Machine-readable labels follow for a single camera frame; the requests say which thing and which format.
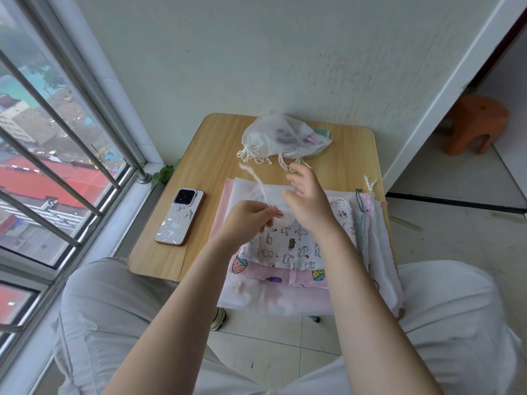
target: green plant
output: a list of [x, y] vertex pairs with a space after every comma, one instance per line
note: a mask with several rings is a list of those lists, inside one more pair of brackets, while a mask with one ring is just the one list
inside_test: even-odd
[[178, 161], [174, 165], [167, 165], [164, 166], [159, 172], [156, 172], [152, 175], [152, 188], [154, 188], [159, 182], [162, 182], [164, 185], [168, 183], [168, 180], [172, 177], [172, 174], [174, 174], [175, 168], [179, 165], [179, 161], [181, 158], [178, 159]]

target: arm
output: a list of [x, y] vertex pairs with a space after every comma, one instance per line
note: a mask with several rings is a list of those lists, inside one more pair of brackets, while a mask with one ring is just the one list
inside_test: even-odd
[[336, 221], [313, 171], [292, 167], [287, 175], [297, 189], [284, 198], [296, 218], [315, 238], [324, 256], [338, 338], [352, 391], [442, 394], [370, 279], [362, 258]]
[[104, 393], [191, 394], [229, 260], [273, 218], [276, 207], [242, 201], [203, 247], [187, 275], [148, 326]]

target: stool seat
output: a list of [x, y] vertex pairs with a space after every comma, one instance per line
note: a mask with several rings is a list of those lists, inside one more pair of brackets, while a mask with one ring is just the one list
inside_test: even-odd
[[473, 139], [482, 135], [485, 138], [477, 153], [484, 154], [503, 132], [509, 111], [492, 98], [469, 94], [461, 96], [446, 117], [454, 123], [454, 132], [443, 147], [446, 155], [459, 155]]

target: gray pants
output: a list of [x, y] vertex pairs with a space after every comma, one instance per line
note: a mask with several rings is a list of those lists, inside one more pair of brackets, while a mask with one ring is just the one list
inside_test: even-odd
[[[499, 292], [481, 270], [454, 261], [399, 267], [405, 299], [400, 325], [447, 394], [501, 394], [520, 342], [505, 323]], [[102, 393], [164, 305], [173, 286], [135, 275], [124, 259], [101, 259], [68, 280], [55, 359], [66, 376], [59, 393]], [[279, 390], [233, 372], [207, 348], [196, 394], [351, 394], [343, 358]]]

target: window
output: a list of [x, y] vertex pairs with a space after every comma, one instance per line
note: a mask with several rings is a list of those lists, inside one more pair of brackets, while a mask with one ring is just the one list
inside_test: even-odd
[[131, 180], [149, 180], [50, 11], [0, 0], [0, 375]]

